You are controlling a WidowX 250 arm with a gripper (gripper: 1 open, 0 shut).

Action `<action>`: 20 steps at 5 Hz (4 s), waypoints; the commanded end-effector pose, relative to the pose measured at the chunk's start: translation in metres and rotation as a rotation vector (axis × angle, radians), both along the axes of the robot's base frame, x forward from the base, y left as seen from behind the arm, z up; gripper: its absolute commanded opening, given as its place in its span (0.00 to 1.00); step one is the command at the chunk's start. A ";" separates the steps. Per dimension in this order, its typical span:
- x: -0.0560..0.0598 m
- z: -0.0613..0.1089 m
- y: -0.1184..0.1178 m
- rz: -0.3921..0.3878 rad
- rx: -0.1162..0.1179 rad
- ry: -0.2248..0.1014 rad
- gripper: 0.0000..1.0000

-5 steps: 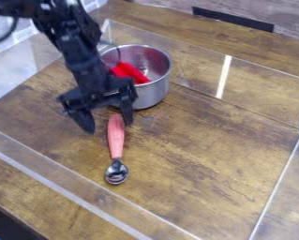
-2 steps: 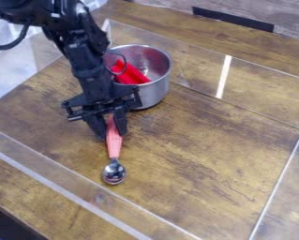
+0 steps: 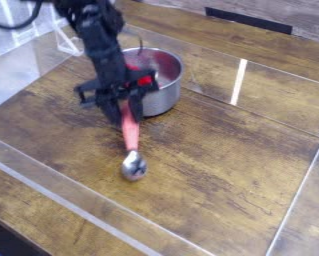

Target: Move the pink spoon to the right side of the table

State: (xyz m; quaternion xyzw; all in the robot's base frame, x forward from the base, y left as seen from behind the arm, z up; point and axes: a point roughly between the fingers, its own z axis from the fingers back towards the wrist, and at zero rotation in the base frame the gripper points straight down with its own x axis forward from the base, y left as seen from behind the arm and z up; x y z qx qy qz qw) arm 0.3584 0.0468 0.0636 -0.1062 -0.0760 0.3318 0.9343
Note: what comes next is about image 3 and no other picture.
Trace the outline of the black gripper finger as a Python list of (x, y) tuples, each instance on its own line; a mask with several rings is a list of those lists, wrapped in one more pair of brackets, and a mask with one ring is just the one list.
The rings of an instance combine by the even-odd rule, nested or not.
[(131, 95), (128, 99), (128, 106), (133, 116), (133, 120), (140, 122), (143, 119), (143, 103), (139, 95)]
[(115, 126), (121, 125), (121, 113), (119, 102), (116, 100), (103, 100), (99, 103), (99, 107), (109, 123)]

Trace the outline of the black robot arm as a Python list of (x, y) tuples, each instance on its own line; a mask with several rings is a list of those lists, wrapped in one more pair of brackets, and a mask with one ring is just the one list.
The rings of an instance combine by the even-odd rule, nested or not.
[(119, 126), (120, 101), (127, 100), (131, 116), (140, 122), (143, 98), (159, 90), (159, 85), (153, 69), (132, 68), (125, 62), (117, 41), (124, 26), (121, 12), (109, 0), (53, 0), (53, 6), (83, 41), (96, 72), (96, 78), (73, 89), (80, 104), (99, 107), (108, 121)]

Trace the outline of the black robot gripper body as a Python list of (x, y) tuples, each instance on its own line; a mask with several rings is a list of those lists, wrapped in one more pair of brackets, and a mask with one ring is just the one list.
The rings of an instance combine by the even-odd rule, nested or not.
[(92, 65), (96, 71), (96, 78), (77, 85), (73, 92), (79, 96), (81, 106), (95, 105), (103, 100), (128, 100), (131, 95), (139, 95), (143, 98), (148, 92), (157, 91), (159, 85), (155, 79), (156, 71), (151, 70), (152, 83), (139, 86), (136, 82), (128, 79), (127, 62), (121, 56), (115, 59), (92, 59)]

